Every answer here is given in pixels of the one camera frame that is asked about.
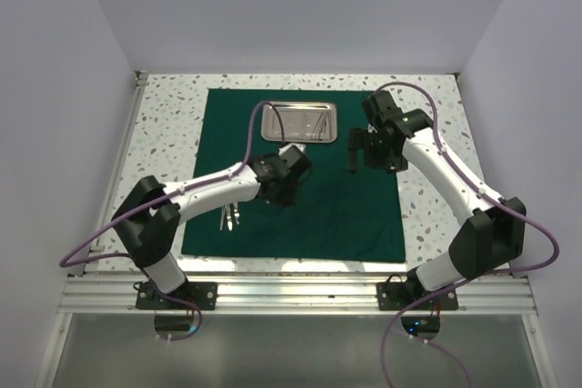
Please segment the green surgical cloth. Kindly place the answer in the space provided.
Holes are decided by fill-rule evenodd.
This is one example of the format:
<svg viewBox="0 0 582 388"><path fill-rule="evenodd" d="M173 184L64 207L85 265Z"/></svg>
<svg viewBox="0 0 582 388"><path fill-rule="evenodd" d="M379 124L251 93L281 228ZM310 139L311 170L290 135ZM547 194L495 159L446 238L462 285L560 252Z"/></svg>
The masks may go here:
<svg viewBox="0 0 582 388"><path fill-rule="evenodd" d="M221 226L220 209L185 225L182 252L208 257L272 257L403 263L405 237L396 176L360 165L348 170L347 135L365 127L364 91L212 89L206 100L195 176L240 162L249 117L257 102L330 102L337 108L338 137L310 144L313 169L299 187L295 205L263 200L239 205L240 223Z"/></svg>

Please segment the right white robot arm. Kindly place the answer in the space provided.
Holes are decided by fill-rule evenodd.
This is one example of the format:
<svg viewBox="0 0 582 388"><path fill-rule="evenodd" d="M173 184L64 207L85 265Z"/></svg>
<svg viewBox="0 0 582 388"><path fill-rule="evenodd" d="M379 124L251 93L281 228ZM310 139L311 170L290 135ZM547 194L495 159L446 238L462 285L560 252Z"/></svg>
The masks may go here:
<svg viewBox="0 0 582 388"><path fill-rule="evenodd" d="M447 250L407 275L405 297L422 309L437 290L476 279L523 252L526 207L504 198L481 181L450 150L436 123L422 110L379 115L366 128L352 128L347 140L349 170L360 163L395 173L402 163L416 167L436 188L457 219L459 229Z"/></svg>

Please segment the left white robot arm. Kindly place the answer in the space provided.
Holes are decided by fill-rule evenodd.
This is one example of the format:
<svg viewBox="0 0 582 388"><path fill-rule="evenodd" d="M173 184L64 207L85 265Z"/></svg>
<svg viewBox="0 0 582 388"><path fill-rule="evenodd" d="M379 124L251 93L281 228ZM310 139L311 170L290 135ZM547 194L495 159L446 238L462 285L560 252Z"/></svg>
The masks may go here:
<svg viewBox="0 0 582 388"><path fill-rule="evenodd" d="M263 200L283 207L296 202L312 162L297 146L254 156L224 170L178 183L141 179L115 212L112 223L131 260L148 277L168 308L189 296L185 272L171 253L178 227L229 204Z"/></svg>

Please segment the steel scissors large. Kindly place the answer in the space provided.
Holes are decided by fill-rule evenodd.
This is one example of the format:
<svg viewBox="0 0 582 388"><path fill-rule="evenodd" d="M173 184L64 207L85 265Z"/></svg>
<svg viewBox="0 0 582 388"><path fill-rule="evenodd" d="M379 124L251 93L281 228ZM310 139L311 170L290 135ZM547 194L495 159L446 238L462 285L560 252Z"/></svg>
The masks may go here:
<svg viewBox="0 0 582 388"><path fill-rule="evenodd" d="M226 221L226 205L222 206L221 214L220 214L220 222L219 222L219 230L222 231L224 229Z"/></svg>

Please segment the steel scissors small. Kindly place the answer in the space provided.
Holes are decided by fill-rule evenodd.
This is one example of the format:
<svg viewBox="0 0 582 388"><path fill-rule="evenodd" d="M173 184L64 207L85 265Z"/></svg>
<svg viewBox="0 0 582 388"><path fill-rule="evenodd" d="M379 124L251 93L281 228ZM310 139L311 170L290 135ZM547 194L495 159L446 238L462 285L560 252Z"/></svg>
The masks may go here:
<svg viewBox="0 0 582 388"><path fill-rule="evenodd" d="M240 225L240 211L238 203L232 203L226 207L226 221L230 230Z"/></svg>

